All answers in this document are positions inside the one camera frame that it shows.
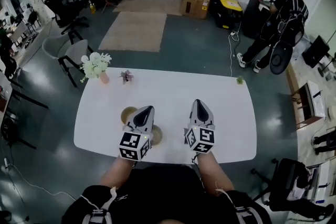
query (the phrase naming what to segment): door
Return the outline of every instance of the door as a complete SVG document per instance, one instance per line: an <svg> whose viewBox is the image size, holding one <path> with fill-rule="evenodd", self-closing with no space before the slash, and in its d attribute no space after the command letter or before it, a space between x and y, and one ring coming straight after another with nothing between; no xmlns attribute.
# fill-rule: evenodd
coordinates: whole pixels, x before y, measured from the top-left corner
<svg viewBox="0 0 336 224"><path fill-rule="evenodd" d="M321 36L325 42L333 36L336 30L336 0L321 0L305 27L306 34L314 41ZM336 52L336 35L329 41L329 54Z"/></svg>

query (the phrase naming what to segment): black chair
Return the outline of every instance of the black chair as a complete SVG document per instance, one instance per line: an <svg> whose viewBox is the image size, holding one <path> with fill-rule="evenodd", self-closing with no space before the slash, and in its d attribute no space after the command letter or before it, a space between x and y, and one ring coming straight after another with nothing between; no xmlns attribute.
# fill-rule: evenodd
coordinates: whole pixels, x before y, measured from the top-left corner
<svg viewBox="0 0 336 224"><path fill-rule="evenodd" d="M268 185L253 201L261 198L266 193L270 193L269 201L264 202L264 204L268 205L272 211L292 211L316 221L321 220L321 218L324 219L333 213L334 205L319 206L304 198L293 201L287 200L295 181L297 181L299 188L309 186L308 172L303 163L286 158L282 159L280 164L276 159L273 159L272 163L276 164L272 180L255 169L251 170L252 174L259 176Z"/></svg>
<svg viewBox="0 0 336 224"><path fill-rule="evenodd" d="M14 24L18 25L23 20L23 15L20 13L15 17Z"/></svg>
<svg viewBox="0 0 336 224"><path fill-rule="evenodd" d="M61 33L62 35L68 30L74 30L76 26L89 27L88 24L82 23L82 20L87 20L86 17L77 17L80 7L76 4L64 5L62 0L45 0L45 4L55 13L56 22L59 27L67 26Z"/></svg>
<svg viewBox="0 0 336 224"><path fill-rule="evenodd" d="M38 25L41 26L41 24L39 23L38 18L37 18L37 13L36 13L36 11L33 10L32 13L30 14L30 16L28 17L28 23L26 23L26 26L28 28L31 27L33 31L36 31L35 22L37 22Z"/></svg>

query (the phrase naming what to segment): white sneaker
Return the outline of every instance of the white sneaker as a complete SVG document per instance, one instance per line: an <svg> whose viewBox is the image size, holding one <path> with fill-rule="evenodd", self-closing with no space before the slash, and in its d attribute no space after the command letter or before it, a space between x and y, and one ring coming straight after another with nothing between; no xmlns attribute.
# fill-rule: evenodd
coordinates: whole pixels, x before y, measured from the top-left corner
<svg viewBox="0 0 336 224"><path fill-rule="evenodd" d="M255 73L259 73L259 71L261 70L261 68L257 67L257 63L259 62L259 60L256 60L255 64L254 64L254 68L253 68L253 71Z"/></svg>
<svg viewBox="0 0 336 224"><path fill-rule="evenodd" d="M240 52L237 53L237 60L241 68L246 67L246 63L243 61L243 55Z"/></svg>

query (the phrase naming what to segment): office chair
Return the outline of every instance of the office chair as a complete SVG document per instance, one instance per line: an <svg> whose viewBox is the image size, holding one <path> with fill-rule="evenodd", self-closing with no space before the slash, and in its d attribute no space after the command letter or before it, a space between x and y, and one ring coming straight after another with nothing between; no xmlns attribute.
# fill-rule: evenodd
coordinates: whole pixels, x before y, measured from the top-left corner
<svg viewBox="0 0 336 224"><path fill-rule="evenodd" d="M23 15L22 14L18 14L14 20L14 24L18 25L22 22L23 20Z"/></svg>
<svg viewBox="0 0 336 224"><path fill-rule="evenodd" d="M58 60L58 63L63 67L67 73L73 86L77 87L75 81L70 74L70 68L76 68L83 74L84 71L80 69L82 64L81 57L87 55L88 51L93 50L88 46L88 41L81 39L77 43L73 44L72 33L62 35L58 37L48 37L42 44L42 50L52 59Z"/></svg>
<svg viewBox="0 0 336 224"><path fill-rule="evenodd" d="M309 186L308 172L303 163L286 158L282 159L280 164L276 159L273 159L272 163L276 164L272 180L255 169L251 170L252 174L259 176L268 185L253 201L261 198L266 193L270 193L269 201L264 202L264 204L269 206L272 211L292 211L316 221L321 220L321 217L324 219L333 213L334 205L319 206L304 198L293 201L287 200L295 181L299 188Z"/></svg>
<svg viewBox="0 0 336 224"><path fill-rule="evenodd" d="M77 5L67 5L62 3L62 0L45 0L44 2L56 15L56 22L59 27L66 27L61 34L63 35L68 30L74 30L76 26L89 27L88 24L82 23L82 20L87 20L86 17L79 17L79 8Z"/></svg>
<svg viewBox="0 0 336 224"><path fill-rule="evenodd" d="M26 23L27 27L29 28L31 26L32 30L33 31L36 31L36 26L35 26L35 22L38 23L39 26L41 26L41 24L39 23L38 21L38 18L37 18L37 13L36 11L32 11L32 13L29 15L28 17L28 23Z"/></svg>

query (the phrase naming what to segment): round coaster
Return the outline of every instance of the round coaster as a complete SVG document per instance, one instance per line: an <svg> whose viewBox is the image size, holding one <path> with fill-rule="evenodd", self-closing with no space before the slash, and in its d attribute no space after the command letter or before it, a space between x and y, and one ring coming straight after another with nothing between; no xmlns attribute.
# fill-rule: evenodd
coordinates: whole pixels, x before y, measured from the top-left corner
<svg viewBox="0 0 336 224"><path fill-rule="evenodd" d="M121 121L123 124L127 123L127 119L128 117L135 111L137 111L138 109L133 107L133 106L128 106L127 108L125 108L120 115Z"/></svg>
<svg viewBox="0 0 336 224"><path fill-rule="evenodd" d="M158 127L157 125L153 125L152 132L153 132L153 138L151 141L151 145L155 146L161 142L163 134L162 134L160 127Z"/></svg>

